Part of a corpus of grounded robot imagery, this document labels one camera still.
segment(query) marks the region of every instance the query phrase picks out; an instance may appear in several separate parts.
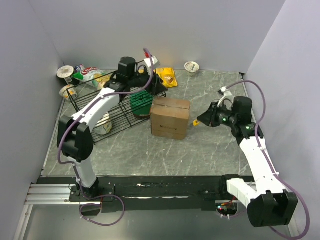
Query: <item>green object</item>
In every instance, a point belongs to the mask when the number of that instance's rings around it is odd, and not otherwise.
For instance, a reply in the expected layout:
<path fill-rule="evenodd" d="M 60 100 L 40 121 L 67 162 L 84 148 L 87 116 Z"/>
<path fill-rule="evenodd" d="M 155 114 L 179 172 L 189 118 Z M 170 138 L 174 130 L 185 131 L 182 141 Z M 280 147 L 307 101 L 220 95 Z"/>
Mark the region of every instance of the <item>green object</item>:
<path fill-rule="evenodd" d="M 146 117 L 150 115 L 150 108 L 154 97 L 146 90 L 130 95 L 130 105 L 134 115 Z"/>

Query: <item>brown box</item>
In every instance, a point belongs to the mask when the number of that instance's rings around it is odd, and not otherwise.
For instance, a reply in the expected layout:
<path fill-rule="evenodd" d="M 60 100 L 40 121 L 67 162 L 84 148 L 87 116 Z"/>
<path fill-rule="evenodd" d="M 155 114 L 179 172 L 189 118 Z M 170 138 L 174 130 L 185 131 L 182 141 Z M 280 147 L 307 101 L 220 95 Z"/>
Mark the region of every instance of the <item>brown box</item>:
<path fill-rule="evenodd" d="M 154 136 L 182 140 L 186 137 L 190 102 L 156 97 L 151 106 L 151 133 Z"/>

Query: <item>gray wall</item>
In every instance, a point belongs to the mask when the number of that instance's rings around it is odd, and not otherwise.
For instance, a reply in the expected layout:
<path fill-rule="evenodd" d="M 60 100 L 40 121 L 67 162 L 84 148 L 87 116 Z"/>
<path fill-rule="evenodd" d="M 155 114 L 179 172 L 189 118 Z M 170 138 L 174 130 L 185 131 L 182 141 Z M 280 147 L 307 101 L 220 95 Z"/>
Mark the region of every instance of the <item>gray wall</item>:
<path fill-rule="evenodd" d="M 0 239 L 10 240 L 44 163 L 62 61 L 27 0 L 1 1 L 0 23 Z"/>
<path fill-rule="evenodd" d="M 183 69 L 247 72 L 285 0 L 30 0 L 66 64 L 116 68 L 123 56 Z"/>
<path fill-rule="evenodd" d="M 258 83 L 267 100 L 262 130 L 280 176 L 305 198 L 311 215 L 306 240 L 319 239 L 320 188 L 320 1 L 288 0 L 250 66 L 246 79 Z M 259 118 L 261 96 L 248 85 Z M 301 206 L 296 215 L 305 226 Z"/>

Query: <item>yogurt cup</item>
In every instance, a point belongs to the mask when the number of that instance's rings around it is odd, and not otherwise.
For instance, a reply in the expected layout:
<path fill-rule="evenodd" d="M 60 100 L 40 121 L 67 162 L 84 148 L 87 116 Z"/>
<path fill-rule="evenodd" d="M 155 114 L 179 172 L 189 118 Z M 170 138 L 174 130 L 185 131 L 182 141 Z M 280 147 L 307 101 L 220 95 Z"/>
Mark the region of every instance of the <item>yogurt cup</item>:
<path fill-rule="evenodd" d="M 74 74 L 74 67 L 73 66 L 63 66 L 58 69 L 56 72 L 56 75 L 60 79 L 64 79 L 67 84 L 71 84 L 73 82 L 73 79 L 71 76 Z"/>
<path fill-rule="evenodd" d="M 106 113 L 105 115 L 103 115 L 103 118 L 97 122 L 93 131 L 98 135 L 106 135 L 110 133 L 111 129 L 112 122 L 110 120 L 110 115 L 109 113 Z"/>
<path fill-rule="evenodd" d="M 78 97 L 78 93 L 75 89 L 75 86 L 70 84 L 70 85 L 67 85 L 67 86 L 64 86 L 63 88 L 61 88 L 60 92 L 59 92 L 60 96 L 65 98 L 67 101 L 70 101 L 70 100 L 74 100 Z"/>
<path fill-rule="evenodd" d="M 196 75 L 200 67 L 199 67 L 199 64 L 196 63 L 195 61 L 188 61 L 184 64 L 184 69 L 186 70 L 186 73 L 188 74 L 188 76 L 192 77 Z"/>

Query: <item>marble tabletop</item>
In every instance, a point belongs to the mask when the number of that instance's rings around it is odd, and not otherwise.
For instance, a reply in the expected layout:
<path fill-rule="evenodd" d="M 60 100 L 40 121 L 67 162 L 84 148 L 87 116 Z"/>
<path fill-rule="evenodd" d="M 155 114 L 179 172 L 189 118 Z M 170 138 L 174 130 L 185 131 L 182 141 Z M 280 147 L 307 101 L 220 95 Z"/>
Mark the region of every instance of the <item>marble tabletop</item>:
<path fill-rule="evenodd" d="M 169 88 L 167 97 L 190 101 L 190 119 L 184 140 L 172 140 L 151 134 L 150 120 L 98 142 L 92 154 L 92 166 L 97 176 L 220 176 L 239 174 L 252 176 L 248 161 L 237 145 L 231 130 L 204 124 L 191 126 L 194 119 L 205 112 L 211 101 L 218 99 L 218 90 L 240 81 L 237 72 L 199 71 L 189 77 L 176 70 L 178 87 Z M 79 96 L 92 91 L 83 84 L 77 88 Z M 238 84 L 231 89 L 234 96 L 245 96 Z M 61 116 L 76 111 L 65 102 Z M 42 177 L 73 177 L 70 165 L 57 162 L 57 131 L 43 166 Z"/>

